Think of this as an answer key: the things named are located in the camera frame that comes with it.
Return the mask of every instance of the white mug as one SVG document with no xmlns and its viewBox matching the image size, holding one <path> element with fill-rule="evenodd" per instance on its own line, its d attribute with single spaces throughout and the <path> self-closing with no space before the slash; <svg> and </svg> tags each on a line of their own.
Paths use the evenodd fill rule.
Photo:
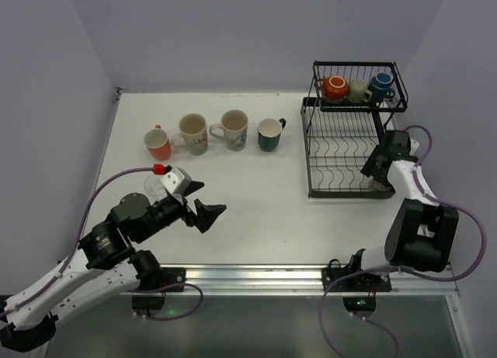
<svg viewBox="0 0 497 358">
<path fill-rule="evenodd" d="M 194 155 L 207 152 L 207 123 L 202 115 L 191 113 L 179 121 L 180 134 L 171 138 L 171 146 L 177 150 L 190 151 Z M 183 139 L 184 145 L 176 145 L 177 140 Z"/>
<path fill-rule="evenodd" d="M 247 127 L 249 117 L 239 109 L 231 109 L 221 117 L 221 123 L 212 125 L 209 129 L 210 135 L 226 142 L 229 150 L 243 150 L 247 141 Z M 214 133 L 214 129 L 222 129 L 223 135 Z"/>
<path fill-rule="evenodd" d="M 354 78 L 349 82 L 349 94 L 347 99 L 351 103 L 367 102 L 372 96 L 372 92 L 367 89 L 367 82 L 360 78 Z"/>
</svg>

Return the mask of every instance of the dish rack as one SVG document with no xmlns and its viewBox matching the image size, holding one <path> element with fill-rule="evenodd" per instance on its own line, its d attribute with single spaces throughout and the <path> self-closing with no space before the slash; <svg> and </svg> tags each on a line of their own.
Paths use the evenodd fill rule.
<svg viewBox="0 0 497 358">
<path fill-rule="evenodd" d="M 340 75 L 368 81 L 378 72 L 394 77 L 395 97 L 380 104 L 329 103 L 315 83 Z M 395 63 L 315 61 L 308 96 L 301 107 L 309 197 L 387 199 L 393 191 L 370 189 L 360 170 L 381 143 L 395 113 L 407 109 L 408 95 Z M 380 113 L 390 113 L 385 122 Z"/>
</svg>

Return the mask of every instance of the white tabletop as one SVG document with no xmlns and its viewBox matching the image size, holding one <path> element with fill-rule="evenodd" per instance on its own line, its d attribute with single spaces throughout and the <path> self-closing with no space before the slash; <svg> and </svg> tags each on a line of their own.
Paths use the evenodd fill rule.
<svg viewBox="0 0 497 358">
<path fill-rule="evenodd" d="M 315 264 L 332 258 L 348 261 L 361 248 L 383 245 L 400 207 L 389 200 L 308 199 L 308 179 L 300 108 L 306 93 L 123 94 L 99 175 L 99 184 L 124 169 L 156 161 L 143 143 L 144 134 L 160 124 L 171 137 L 179 119 L 200 113 L 208 126 L 229 109 L 248 114 L 248 140 L 243 151 L 229 151 L 209 136 L 201 156 L 173 152 L 167 161 L 185 169 L 205 187 L 189 197 L 228 209 L 205 234 L 177 221 L 137 249 L 150 249 L 161 263 Z M 259 150 L 260 120 L 287 120 L 280 145 L 272 153 Z M 106 218 L 110 208 L 130 192 L 145 193 L 147 173 L 124 176 L 107 186 L 96 200 L 85 232 Z"/>
</svg>

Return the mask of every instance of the cable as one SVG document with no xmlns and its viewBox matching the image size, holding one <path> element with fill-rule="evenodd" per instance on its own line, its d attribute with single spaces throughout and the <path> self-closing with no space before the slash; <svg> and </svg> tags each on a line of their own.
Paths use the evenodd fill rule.
<svg viewBox="0 0 497 358">
<path fill-rule="evenodd" d="M 175 284 L 169 284 L 168 286 L 165 286 L 165 287 L 158 288 L 157 290 L 134 290 L 132 293 L 134 293 L 134 294 L 156 294 L 157 292 L 166 292 L 167 290 L 171 290 L 172 288 L 181 287 L 181 286 L 195 288 L 196 290 L 199 291 L 199 294 L 200 294 L 199 301 L 196 303 L 196 305 L 193 308 L 188 310 L 186 313 L 176 315 L 174 317 L 154 317 L 154 316 L 150 316 L 150 315 L 146 316 L 146 315 L 143 315 L 140 313 L 137 313 L 137 315 L 140 315 L 142 318 L 150 319 L 152 321 L 167 322 L 167 321 L 175 321 L 176 319 L 185 318 L 185 317 L 193 314 L 200 307 L 200 305 L 202 304 L 202 301 L 203 301 L 203 292 L 200 289 L 200 287 L 196 286 L 195 284 L 175 283 Z"/>
<path fill-rule="evenodd" d="M 459 210 L 460 212 L 469 216 L 469 218 L 471 218 L 476 223 L 476 225 L 478 226 L 478 229 L 480 230 L 481 245 L 480 245 L 480 250 L 478 251 L 478 255 L 477 255 L 476 259 L 473 261 L 473 263 L 465 271 L 463 271 L 461 274 L 456 275 L 456 276 L 452 276 L 450 278 L 440 278 L 438 276 L 430 276 L 430 275 L 426 275 L 423 273 L 418 273 L 418 272 L 416 272 L 412 269 L 406 268 L 404 266 L 401 266 L 400 269 L 402 271 L 405 271 L 406 273 L 416 275 L 416 276 L 423 278 L 423 279 L 426 279 L 426 280 L 433 280 L 435 282 L 454 282 L 456 280 L 461 280 L 461 279 L 465 278 L 466 276 L 470 275 L 471 273 L 473 273 L 478 268 L 478 266 L 480 266 L 480 263 L 483 260 L 483 257 L 485 256 L 485 251 L 487 250 L 487 232 L 486 232 L 485 226 L 483 226 L 483 223 L 481 222 L 481 220 L 478 217 L 476 217 L 476 215 L 473 212 L 471 212 L 469 209 L 466 209 L 466 208 L 461 207 L 460 205 L 457 205 L 454 203 L 449 203 L 449 202 L 442 200 L 442 199 L 438 199 L 438 198 L 431 196 L 425 192 L 425 190 L 422 187 L 421 182 L 419 181 L 418 166 L 420 166 L 421 163 L 425 161 L 425 159 L 428 157 L 429 153 L 432 151 L 433 137 L 432 137 L 432 134 L 429 132 L 429 130 L 426 129 L 422 125 L 411 125 L 409 127 L 406 127 L 404 129 L 404 131 L 407 131 L 407 130 L 412 129 L 412 128 L 421 129 L 428 136 L 428 148 L 426 149 L 425 153 L 421 156 L 421 158 L 419 158 L 419 160 L 414 164 L 414 167 L 412 168 L 412 177 L 414 178 L 414 182 L 415 182 L 416 186 L 418 187 L 418 189 L 422 193 L 422 195 L 426 199 L 428 199 L 429 201 L 433 201 L 434 203 L 437 203 L 440 205 L 445 205 L 447 207 L 451 207 L 451 208 Z"/>
<path fill-rule="evenodd" d="M 328 293 L 330 292 L 330 290 L 336 284 L 338 284 L 338 283 L 340 283 L 340 282 L 342 282 L 344 280 L 351 279 L 351 278 L 353 278 L 355 276 L 360 276 L 360 275 L 367 274 L 367 273 L 375 273 L 375 272 L 387 272 L 387 273 L 391 273 L 391 272 L 394 272 L 394 271 L 397 271 L 397 269 L 396 268 L 392 268 L 390 266 L 379 266 L 379 267 L 375 267 L 375 268 L 372 268 L 372 269 L 361 270 L 361 271 L 358 271 L 357 273 L 347 274 L 345 276 L 342 276 L 342 277 L 334 280 L 328 286 L 328 288 L 326 288 L 325 292 L 321 296 L 321 300 L 319 302 L 319 309 L 318 309 L 319 328 L 321 329 L 321 333 L 322 333 L 323 337 L 325 338 L 326 342 L 328 343 L 329 347 L 332 348 L 332 350 L 340 358 L 346 358 L 346 356 L 342 353 L 342 351 L 329 338 L 328 334 L 326 333 L 325 326 L 323 324 L 323 310 L 324 310 L 324 307 L 325 307 L 326 296 L 328 295 Z M 357 318 L 357 319 L 361 319 L 361 320 L 363 320 L 365 322 L 368 322 L 368 323 L 370 323 L 372 325 L 376 325 L 377 327 L 383 329 L 392 338 L 392 340 L 394 340 L 394 344 L 395 344 L 395 355 L 394 355 L 394 357 L 395 358 L 399 357 L 400 346 L 399 346 L 399 343 L 398 343 L 398 339 L 394 335 L 394 333 L 390 329 L 388 329 L 388 327 L 386 325 L 383 325 L 380 322 L 376 322 L 376 321 L 374 321 L 372 319 L 369 319 L 369 318 L 366 318 L 366 317 L 361 317 L 361 316 L 358 316 L 358 315 L 353 315 L 353 317 Z"/>
<path fill-rule="evenodd" d="M 78 226 L 78 230 L 76 231 L 77 232 L 77 235 L 76 235 L 76 241 L 75 243 L 73 244 L 73 246 L 71 247 L 71 251 L 69 252 L 69 255 L 68 257 L 66 258 L 66 260 L 62 263 L 62 266 L 61 268 L 59 269 L 59 274 L 62 274 L 69 266 L 69 263 L 71 262 L 72 258 L 74 257 L 75 253 L 76 253 L 76 250 L 78 249 L 78 243 L 79 243 L 79 239 L 81 238 L 81 235 L 83 233 L 83 229 L 85 227 L 85 222 L 86 222 L 86 219 L 88 218 L 88 214 L 89 214 L 89 211 L 90 211 L 90 208 L 92 207 L 92 204 L 93 204 L 93 201 L 95 200 L 95 198 L 98 196 L 98 194 L 109 184 L 111 183 L 112 181 L 118 179 L 119 177 L 122 177 L 122 176 L 125 176 L 126 174 L 131 174 L 131 173 L 136 173 L 136 172 L 153 172 L 155 170 L 155 168 L 151 168 L 151 167 L 147 167 L 147 168 L 133 168 L 133 169 L 128 169 L 128 170 L 124 170 L 120 173 L 117 173 L 116 175 L 108 178 L 104 183 L 102 183 L 96 190 L 95 192 L 93 192 L 93 194 L 90 196 L 90 199 L 88 201 L 88 203 L 86 204 L 86 207 L 85 209 L 83 210 L 83 217 L 81 219 L 81 221 L 79 222 L 79 226 Z M 33 296 L 31 297 L 28 297 L 27 299 L 25 299 L 24 301 L 21 301 L 19 302 L 17 305 L 16 305 L 16 309 L 19 309 L 19 308 L 22 308 L 23 306 L 27 305 L 28 303 L 30 303 L 31 301 L 34 301 L 36 300 L 39 296 L 41 296 L 42 294 L 44 294 L 56 281 L 57 279 L 59 279 L 58 277 L 54 276 L 52 277 L 48 282 L 47 284 L 45 284 L 43 287 L 41 287 Z M 12 313 L 13 310 L 6 310 L 6 311 L 3 311 L 2 313 L 0 313 L 0 318 L 4 318 L 6 315 L 9 315 L 10 313 Z"/>
</svg>

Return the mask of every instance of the orange mug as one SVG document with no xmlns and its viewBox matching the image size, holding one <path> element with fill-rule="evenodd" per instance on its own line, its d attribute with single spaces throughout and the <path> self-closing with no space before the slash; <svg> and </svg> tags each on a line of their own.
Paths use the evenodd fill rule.
<svg viewBox="0 0 497 358">
<path fill-rule="evenodd" d="M 144 142 L 156 160 L 164 161 L 171 156 L 171 143 L 167 133 L 161 129 L 160 125 L 155 125 L 155 129 L 145 134 Z"/>
<path fill-rule="evenodd" d="M 322 90 L 325 99 L 332 103 L 342 102 L 349 93 L 349 84 L 341 76 L 320 78 L 316 85 Z"/>
</svg>

